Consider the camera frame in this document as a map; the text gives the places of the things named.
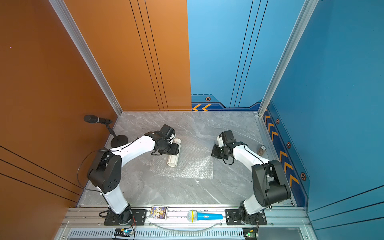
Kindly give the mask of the clear bubble wrap sheet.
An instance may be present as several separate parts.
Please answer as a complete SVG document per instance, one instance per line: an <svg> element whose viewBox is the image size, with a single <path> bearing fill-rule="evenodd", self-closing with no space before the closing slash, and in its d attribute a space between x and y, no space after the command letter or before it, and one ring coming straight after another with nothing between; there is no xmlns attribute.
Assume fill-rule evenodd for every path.
<svg viewBox="0 0 384 240"><path fill-rule="evenodd" d="M182 139L178 163L168 165L168 155L154 159L154 172L170 178L205 179L213 178L212 142L201 139Z"/></svg>

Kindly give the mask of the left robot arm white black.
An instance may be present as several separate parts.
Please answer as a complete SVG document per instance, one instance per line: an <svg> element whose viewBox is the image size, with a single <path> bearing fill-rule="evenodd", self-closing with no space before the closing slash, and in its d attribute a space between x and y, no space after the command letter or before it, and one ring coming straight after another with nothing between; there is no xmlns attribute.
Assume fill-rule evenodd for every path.
<svg viewBox="0 0 384 240"><path fill-rule="evenodd" d="M106 217L117 225L132 226L132 207L121 187L123 171L142 155L168 155L177 157L180 144L175 140L176 131L163 125L160 130L145 133L143 136L111 149L100 149L87 172L87 178L108 205Z"/></svg>

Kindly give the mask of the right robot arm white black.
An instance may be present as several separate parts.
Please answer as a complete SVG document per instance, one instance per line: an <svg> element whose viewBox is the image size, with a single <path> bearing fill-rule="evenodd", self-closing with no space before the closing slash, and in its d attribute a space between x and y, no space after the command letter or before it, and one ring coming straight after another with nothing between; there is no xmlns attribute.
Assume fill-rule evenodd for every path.
<svg viewBox="0 0 384 240"><path fill-rule="evenodd" d="M217 141L212 157L222 160L226 165L229 164L226 161L232 158L252 173L253 195L242 201L238 208L241 222L255 224L262 211L291 198L290 184L278 160L268 160L253 152L248 145L238 142L232 131L220 133Z"/></svg>

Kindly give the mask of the brown cylindrical can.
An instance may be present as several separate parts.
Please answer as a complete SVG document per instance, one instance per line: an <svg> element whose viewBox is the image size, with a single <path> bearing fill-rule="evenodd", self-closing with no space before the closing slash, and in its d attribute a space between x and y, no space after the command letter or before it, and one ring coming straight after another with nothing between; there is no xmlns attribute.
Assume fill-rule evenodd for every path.
<svg viewBox="0 0 384 240"><path fill-rule="evenodd" d="M266 146L261 145L261 146L259 147L258 151L257 151L257 154L258 154L259 156L263 156L263 155L266 153L266 151L267 151Z"/></svg>

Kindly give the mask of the black microphone on stand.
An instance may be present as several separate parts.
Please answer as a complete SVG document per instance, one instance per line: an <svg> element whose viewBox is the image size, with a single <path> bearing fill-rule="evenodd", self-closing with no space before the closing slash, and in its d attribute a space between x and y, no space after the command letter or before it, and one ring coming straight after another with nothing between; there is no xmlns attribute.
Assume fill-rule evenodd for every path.
<svg viewBox="0 0 384 240"><path fill-rule="evenodd" d="M113 136L113 139L111 140L111 147L112 148L118 148L122 147L126 144L128 144L129 139L127 136L124 135L116 135L114 130L110 127L110 124L113 122L110 119L100 118L95 115L85 115L84 121L89 124L102 124L105 125L107 130L109 131L110 135Z"/></svg>

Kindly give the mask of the colourful card box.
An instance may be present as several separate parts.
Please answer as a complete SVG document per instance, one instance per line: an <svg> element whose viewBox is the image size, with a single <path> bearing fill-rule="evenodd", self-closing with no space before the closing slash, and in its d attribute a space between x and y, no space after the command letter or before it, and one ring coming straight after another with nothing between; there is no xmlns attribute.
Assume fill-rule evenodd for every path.
<svg viewBox="0 0 384 240"><path fill-rule="evenodd" d="M149 219L165 220L167 218L168 207L152 206L150 208Z"/></svg>

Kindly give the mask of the blue toy microphone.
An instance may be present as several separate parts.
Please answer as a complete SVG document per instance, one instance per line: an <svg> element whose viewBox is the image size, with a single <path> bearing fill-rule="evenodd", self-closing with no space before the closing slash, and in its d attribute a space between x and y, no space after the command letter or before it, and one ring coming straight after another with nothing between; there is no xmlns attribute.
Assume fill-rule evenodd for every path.
<svg viewBox="0 0 384 240"><path fill-rule="evenodd" d="M210 213L203 213L198 211L188 211L187 213L187 220L190 223L194 223L197 221L205 221L205 220L222 220L223 215L222 214L210 214Z"/></svg>

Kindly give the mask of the right green circuit board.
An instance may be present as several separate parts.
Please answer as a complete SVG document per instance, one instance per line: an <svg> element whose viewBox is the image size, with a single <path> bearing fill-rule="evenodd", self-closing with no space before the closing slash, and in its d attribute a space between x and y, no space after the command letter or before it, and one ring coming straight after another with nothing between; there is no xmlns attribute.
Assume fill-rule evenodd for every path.
<svg viewBox="0 0 384 240"><path fill-rule="evenodd" d="M259 232L255 229L243 228L243 236L245 240L257 240Z"/></svg>

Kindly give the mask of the green circuit board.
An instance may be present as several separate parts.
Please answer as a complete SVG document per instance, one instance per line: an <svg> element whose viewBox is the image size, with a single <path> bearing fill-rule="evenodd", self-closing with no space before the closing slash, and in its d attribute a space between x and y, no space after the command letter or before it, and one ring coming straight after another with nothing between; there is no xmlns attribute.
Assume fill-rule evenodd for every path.
<svg viewBox="0 0 384 240"><path fill-rule="evenodd" d="M133 239L135 236L134 231L128 228L116 228L114 231L115 239Z"/></svg>
<svg viewBox="0 0 384 240"><path fill-rule="evenodd" d="M243 228L243 236L245 240L257 240L259 232L255 229Z"/></svg>

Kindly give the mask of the left green circuit board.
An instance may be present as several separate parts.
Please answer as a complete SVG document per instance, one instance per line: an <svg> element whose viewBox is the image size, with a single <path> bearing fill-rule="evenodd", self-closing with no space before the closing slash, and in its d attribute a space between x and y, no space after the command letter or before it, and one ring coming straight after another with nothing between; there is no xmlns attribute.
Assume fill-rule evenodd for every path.
<svg viewBox="0 0 384 240"><path fill-rule="evenodd" d="M115 239L133 239L135 236L134 231L128 228L116 228L114 231Z"/></svg>

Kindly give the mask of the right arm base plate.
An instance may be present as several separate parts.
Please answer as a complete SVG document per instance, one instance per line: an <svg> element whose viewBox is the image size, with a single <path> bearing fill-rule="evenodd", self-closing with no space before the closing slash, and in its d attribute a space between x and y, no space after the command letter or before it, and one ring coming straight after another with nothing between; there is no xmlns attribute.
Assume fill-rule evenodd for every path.
<svg viewBox="0 0 384 240"><path fill-rule="evenodd" d="M257 212L255 214L248 214L245 210L241 209L226 209L225 220L228 226L235 225L256 225L266 226L267 218L264 211Z"/></svg>

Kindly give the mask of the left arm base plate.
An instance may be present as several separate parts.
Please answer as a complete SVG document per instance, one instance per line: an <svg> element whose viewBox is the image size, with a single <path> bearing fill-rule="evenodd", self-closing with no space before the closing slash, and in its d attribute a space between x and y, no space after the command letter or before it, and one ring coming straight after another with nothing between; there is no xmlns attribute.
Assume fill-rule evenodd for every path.
<svg viewBox="0 0 384 240"><path fill-rule="evenodd" d="M115 214L108 209L105 217L105 226L143 226L146 221L147 210L145 209L128 209L121 214Z"/></svg>

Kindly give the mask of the aluminium front rail frame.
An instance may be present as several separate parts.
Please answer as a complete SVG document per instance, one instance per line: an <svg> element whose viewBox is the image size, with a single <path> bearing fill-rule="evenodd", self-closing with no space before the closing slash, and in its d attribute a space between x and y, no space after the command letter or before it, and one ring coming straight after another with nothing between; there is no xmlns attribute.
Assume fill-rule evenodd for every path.
<svg viewBox="0 0 384 240"><path fill-rule="evenodd" d="M315 240L317 236L303 208L278 204L264 210L267 225L228 226L226 209L229 205L170 205L165 220L149 219L150 206L133 209L147 210L143 226L105 226L107 208L86 206L68 209L55 235L56 240L245 240L243 228L259 232L258 240ZM205 220L190 223L188 211L222 214L222 220ZM116 228L134 231L134 238L115 239Z"/></svg>

